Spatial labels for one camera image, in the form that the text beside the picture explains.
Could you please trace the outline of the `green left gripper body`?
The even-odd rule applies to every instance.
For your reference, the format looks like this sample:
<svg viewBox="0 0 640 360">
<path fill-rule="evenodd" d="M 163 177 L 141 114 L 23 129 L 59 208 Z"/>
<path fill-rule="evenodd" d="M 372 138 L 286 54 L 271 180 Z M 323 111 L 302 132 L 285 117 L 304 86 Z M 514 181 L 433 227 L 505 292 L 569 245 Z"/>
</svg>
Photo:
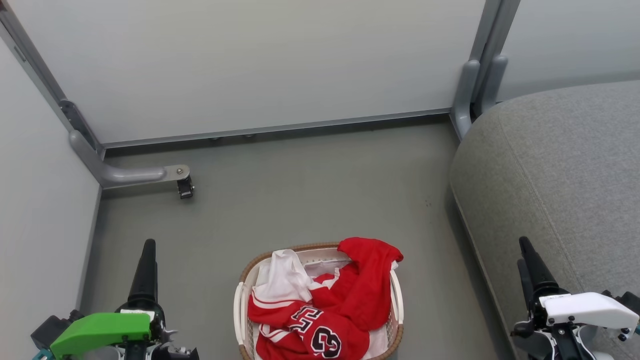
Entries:
<svg viewBox="0 0 640 360">
<path fill-rule="evenodd" d="M 154 300 L 126 301 L 115 312 L 96 312 L 70 323 L 50 345 L 50 360 L 82 360 L 115 350 L 116 360 L 201 360 L 196 348 L 175 347 L 163 308 Z"/>
</svg>

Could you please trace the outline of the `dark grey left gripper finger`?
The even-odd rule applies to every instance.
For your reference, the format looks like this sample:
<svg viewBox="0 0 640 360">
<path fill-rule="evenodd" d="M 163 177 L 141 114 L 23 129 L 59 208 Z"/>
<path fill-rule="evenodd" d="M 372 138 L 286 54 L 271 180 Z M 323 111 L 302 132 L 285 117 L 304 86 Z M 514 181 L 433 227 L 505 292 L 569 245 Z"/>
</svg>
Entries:
<svg viewBox="0 0 640 360">
<path fill-rule="evenodd" d="M 156 241 L 147 239 L 135 269 L 128 301 L 151 301 L 158 299 L 158 264 L 156 261 Z"/>
</svg>

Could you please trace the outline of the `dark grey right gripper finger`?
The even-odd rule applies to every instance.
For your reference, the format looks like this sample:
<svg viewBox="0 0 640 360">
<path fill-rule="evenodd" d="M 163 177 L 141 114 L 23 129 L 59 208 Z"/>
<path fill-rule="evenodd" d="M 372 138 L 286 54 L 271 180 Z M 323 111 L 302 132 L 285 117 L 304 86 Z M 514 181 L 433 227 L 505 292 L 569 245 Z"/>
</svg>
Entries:
<svg viewBox="0 0 640 360">
<path fill-rule="evenodd" d="M 521 258 L 528 262 L 529 266 L 535 266 L 534 284 L 535 298 L 546 296 L 565 295 L 569 292 L 558 285 L 553 274 L 548 269 L 541 255 L 534 249 L 530 239 L 526 236 L 519 238 Z"/>
<path fill-rule="evenodd" d="M 522 292 L 526 303 L 526 309 L 530 315 L 535 313 L 537 300 L 535 298 L 536 286 L 534 281 L 534 275 L 536 272 L 535 266 L 530 266 L 525 259 L 518 259 L 517 261 L 519 278 L 521 282 Z"/>
</svg>

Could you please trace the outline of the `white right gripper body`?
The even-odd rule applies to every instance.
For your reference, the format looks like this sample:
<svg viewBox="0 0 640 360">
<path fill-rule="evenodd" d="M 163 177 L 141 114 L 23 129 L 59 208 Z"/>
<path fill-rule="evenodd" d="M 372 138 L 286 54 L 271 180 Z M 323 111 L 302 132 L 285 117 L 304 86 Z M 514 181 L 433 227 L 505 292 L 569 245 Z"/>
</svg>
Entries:
<svg viewBox="0 0 640 360">
<path fill-rule="evenodd" d="M 515 323 L 510 336 L 529 360 L 614 360 L 590 349 L 599 329 L 615 331 L 620 342 L 640 335 L 640 297 L 631 292 L 542 296 L 535 313 Z"/>
</svg>

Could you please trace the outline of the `red basketball jersey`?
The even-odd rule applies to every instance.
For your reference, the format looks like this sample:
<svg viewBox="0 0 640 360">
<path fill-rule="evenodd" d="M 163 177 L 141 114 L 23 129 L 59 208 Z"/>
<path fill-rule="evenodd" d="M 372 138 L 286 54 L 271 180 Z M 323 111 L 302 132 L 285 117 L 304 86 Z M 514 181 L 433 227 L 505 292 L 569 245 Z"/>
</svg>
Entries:
<svg viewBox="0 0 640 360">
<path fill-rule="evenodd" d="M 247 316 L 257 326 L 254 351 L 261 360 L 366 360 L 387 350 L 390 271 L 403 260 L 379 239 L 350 237 L 337 250 L 349 260 L 302 264 L 311 277 L 311 303 L 262 308 Z"/>
</svg>

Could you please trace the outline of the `grey fabric sofa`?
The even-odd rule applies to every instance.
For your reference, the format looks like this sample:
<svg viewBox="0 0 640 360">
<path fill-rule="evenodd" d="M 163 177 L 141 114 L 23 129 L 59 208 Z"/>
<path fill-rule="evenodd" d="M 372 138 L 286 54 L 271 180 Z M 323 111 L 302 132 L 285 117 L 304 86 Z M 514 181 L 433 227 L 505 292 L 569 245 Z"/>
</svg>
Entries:
<svg viewBox="0 0 640 360">
<path fill-rule="evenodd" d="M 505 334 L 527 318 L 520 237 L 562 289 L 640 297 L 640 80 L 494 105 L 449 180 Z"/>
</svg>

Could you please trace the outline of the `white garment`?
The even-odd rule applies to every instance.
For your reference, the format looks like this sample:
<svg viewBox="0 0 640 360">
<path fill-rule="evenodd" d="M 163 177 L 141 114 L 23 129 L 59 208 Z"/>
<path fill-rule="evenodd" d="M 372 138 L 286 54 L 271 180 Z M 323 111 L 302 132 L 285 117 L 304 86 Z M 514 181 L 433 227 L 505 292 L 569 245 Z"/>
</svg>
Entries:
<svg viewBox="0 0 640 360">
<path fill-rule="evenodd" d="M 297 253 L 291 249 L 274 251 L 267 264 L 259 266 L 251 296 L 253 303 L 265 309 L 294 303 L 310 304 L 313 296 L 308 276 Z"/>
</svg>

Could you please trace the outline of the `white laundry basket brown rim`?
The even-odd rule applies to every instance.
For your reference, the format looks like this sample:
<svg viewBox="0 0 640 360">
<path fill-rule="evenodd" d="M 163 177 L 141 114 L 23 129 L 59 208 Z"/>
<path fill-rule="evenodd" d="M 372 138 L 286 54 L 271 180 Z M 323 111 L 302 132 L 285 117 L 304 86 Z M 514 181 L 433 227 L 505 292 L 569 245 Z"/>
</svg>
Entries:
<svg viewBox="0 0 640 360">
<path fill-rule="evenodd" d="M 333 260 L 347 261 L 350 258 L 338 251 L 338 242 L 311 243 L 291 247 L 297 253 L 303 265 L 316 264 Z M 270 264 L 272 252 L 266 251 L 252 259 L 240 274 L 233 299 L 233 321 L 238 350 L 242 360 L 262 360 L 255 352 L 258 339 L 258 327 L 248 317 L 249 297 L 256 284 L 261 266 Z M 391 308 L 388 320 L 384 326 L 387 338 L 387 349 L 377 357 L 366 360 L 399 360 L 398 350 L 405 332 L 403 321 L 405 317 L 403 294 L 400 281 L 395 269 L 390 271 Z"/>
</svg>

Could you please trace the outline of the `grey partition foot leg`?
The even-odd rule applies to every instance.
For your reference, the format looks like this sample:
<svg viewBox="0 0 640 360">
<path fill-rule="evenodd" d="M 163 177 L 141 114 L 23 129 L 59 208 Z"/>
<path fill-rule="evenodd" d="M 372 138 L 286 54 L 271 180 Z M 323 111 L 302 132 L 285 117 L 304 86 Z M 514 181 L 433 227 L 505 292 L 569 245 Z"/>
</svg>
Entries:
<svg viewBox="0 0 640 360">
<path fill-rule="evenodd" d="M 121 168 L 107 164 L 78 130 L 69 133 L 69 144 L 103 189 L 177 182 L 191 177 L 190 167 L 185 164 L 138 168 Z"/>
</svg>

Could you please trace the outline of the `grey partition foot bracket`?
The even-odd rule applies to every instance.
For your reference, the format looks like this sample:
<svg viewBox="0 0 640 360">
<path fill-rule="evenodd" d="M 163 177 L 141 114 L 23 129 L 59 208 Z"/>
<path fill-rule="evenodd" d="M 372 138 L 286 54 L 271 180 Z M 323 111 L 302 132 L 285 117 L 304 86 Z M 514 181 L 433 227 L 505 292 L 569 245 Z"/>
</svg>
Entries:
<svg viewBox="0 0 640 360">
<path fill-rule="evenodd" d="M 498 103 L 498 92 L 502 84 L 503 77 L 509 59 L 506 55 L 496 55 L 489 63 L 485 76 L 480 83 L 477 97 L 473 105 L 476 117 L 481 116 Z"/>
<path fill-rule="evenodd" d="M 462 66 L 462 72 L 455 89 L 454 102 L 450 110 L 450 120 L 455 133 L 461 141 L 470 130 L 473 122 L 471 117 L 471 102 L 476 85 L 480 62 L 469 60 Z"/>
</svg>

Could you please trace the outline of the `grey partition bottom rail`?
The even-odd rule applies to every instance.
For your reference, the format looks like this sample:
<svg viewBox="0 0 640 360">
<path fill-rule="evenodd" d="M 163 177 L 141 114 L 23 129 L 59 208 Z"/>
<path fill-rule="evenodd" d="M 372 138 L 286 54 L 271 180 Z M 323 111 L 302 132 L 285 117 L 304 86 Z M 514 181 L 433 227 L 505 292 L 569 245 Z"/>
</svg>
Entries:
<svg viewBox="0 0 640 360">
<path fill-rule="evenodd" d="M 340 120 L 310 121 L 310 122 L 299 123 L 299 124 L 266 126 L 266 127 L 259 127 L 254 129 L 237 129 L 237 130 L 228 130 L 228 131 L 186 134 L 186 135 L 180 135 L 180 136 L 153 137 L 149 139 L 105 142 L 102 144 L 102 146 L 103 148 L 105 148 L 105 150 L 113 150 L 113 149 L 136 147 L 136 146 L 169 144 L 173 142 L 201 141 L 204 139 L 220 138 L 220 137 L 224 138 L 224 137 L 233 137 L 233 136 L 255 135 L 259 133 L 289 132 L 289 131 L 295 131 L 295 130 L 324 128 L 329 126 L 356 125 L 361 123 L 372 123 L 372 122 L 380 122 L 380 121 L 395 121 L 395 120 L 408 119 L 413 117 L 441 116 L 443 114 L 450 114 L 451 110 L 452 110 L 452 107 L 446 107 L 446 108 L 430 109 L 425 111 L 398 112 L 393 114 L 345 118 Z"/>
</svg>

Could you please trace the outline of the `grey partition frame post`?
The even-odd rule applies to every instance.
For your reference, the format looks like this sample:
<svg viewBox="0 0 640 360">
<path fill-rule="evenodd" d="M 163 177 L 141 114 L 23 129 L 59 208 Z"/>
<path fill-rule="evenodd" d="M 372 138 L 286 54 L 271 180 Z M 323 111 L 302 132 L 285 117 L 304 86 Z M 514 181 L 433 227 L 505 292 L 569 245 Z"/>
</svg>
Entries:
<svg viewBox="0 0 640 360">
<path fill-rule="evenodd" d="M 30 39 L 25 28 L 19 22 L 9 0 L 0 0 L 0 23 L 7 31 L 7 36 L 13 42 L 13 49 L 19 60 L 33 71 L 35 84 L 43 85 L 43 93 L 49 95 L 53 102 L 53 109 L 60 111 L 64 118 L 62 123 L 69 129 L 76 130 L 87 140 L 89 146 L 98 153 L 102 160 L 105 157 L 105 148 L 91 130 L 86 118 L 75 102 L 71 101 L 62 87 L 58 84 L 43 57 Z"/>
</svg>

